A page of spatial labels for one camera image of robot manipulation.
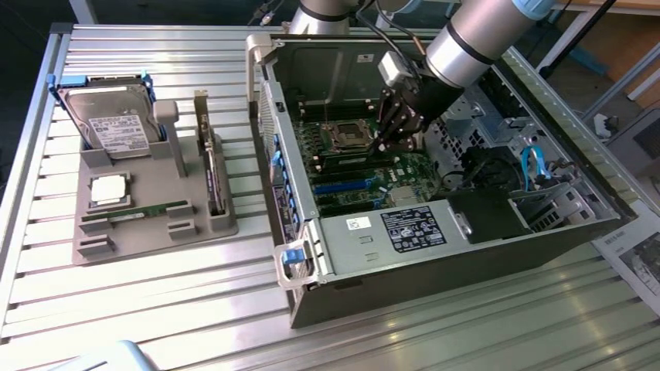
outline metal slatted table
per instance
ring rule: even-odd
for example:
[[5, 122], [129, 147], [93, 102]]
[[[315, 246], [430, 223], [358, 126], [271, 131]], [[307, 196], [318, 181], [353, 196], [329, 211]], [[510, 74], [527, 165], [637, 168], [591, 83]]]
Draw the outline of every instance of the metal slatted table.
[[[0, 210], [0, 369], [49, 369], [121, 339], [161, 369], [659, 369], [658, 316], [591, 245], [533, 271], [290, 329], [245, 86], [245, 39], [270, 31], [77, 26], [51, 35]], [[75, 267], [79, 135], [45, 75], [142, 70], [158, 99], [179, 103], [182, 136], [194, 133], [194, 91], [210, 92], [241, 232]]]

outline green circuit board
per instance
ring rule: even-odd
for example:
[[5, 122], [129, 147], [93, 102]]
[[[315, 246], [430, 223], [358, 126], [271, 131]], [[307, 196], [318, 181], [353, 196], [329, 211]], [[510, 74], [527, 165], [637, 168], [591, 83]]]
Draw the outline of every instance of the green circuit board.
[[[361, 124], [359, 129], [351, 125], [357, 122]], [[346, 124], [349, 124], [346, 130], [349, 133], [339, 134], [343, 135], [339, 138], [335, 134], [341, 130], [335, 130], [334, 133], [331, 128], [343, 128], [342, 125]], [[317, 187], [342, 185], [367, 179], [371, 184], [367, 189], [331, 192], [323, 195], [315, 193], [317, 206], [323, 216], [394, 207], [390, 191], [399, 187], [411, 186], [417, 201], [421, 203], [427, 201], [437, 192], [439, 180], [435, 175], [434, 164], [426, 154], [398, 152], [386, 154], [379, 160], [373, 158], [366, 160], [367, 148], [362, 145], [362, 141], [369, 143], [373, 140], [371, 136], [365, 138], [367, 128], [371, 133], [375, 132], [377, 121], [374, 119], [307, 123], [299, 121], [294, 124], [313, 192], [315, 193]], [[338, 144], [343, 140], [342, 145], [358, 145], [355, 148], [338, 149]], [[347, 171], [325, 173], [319, 158], [331, 162], [337, 158], [347, 158], [339, 160], [339, 162], [346, 161], [349, 163], [345, 164]], [[365, 165], [370, 161], [382, 161], [386, 165], [354, 169], [354, 166]]]

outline hard drive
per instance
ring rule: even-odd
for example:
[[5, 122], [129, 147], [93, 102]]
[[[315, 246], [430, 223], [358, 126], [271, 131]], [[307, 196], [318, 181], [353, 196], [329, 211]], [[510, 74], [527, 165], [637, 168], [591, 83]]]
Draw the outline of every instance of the hard drive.
[[85, 149], [105, 149], [114, 159], [150, 154], [149, 144], [166, 139], [154, 118], [155, 96], [147, 74], [121, 77], [63, 76], [49, 89], [71, 116]]

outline motherboard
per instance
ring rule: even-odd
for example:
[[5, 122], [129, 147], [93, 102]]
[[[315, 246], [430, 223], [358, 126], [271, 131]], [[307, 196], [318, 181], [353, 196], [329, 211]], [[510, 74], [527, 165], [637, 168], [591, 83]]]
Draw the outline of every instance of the motherboard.
[[423, 203], [439, 180], [426, 153], [369, 155], [377, 119], [294, 124], [322, 216]]

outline warning label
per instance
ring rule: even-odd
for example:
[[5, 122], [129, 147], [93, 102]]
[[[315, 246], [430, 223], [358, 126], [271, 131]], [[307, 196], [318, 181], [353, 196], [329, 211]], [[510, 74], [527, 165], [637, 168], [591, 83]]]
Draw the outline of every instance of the warning label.
[[399, 253], [447, 243], [429, 206], [381, 214]]
[[138, 115], [90, 118], [90, 124], [109, 153], [149, 148], [147, 135]]

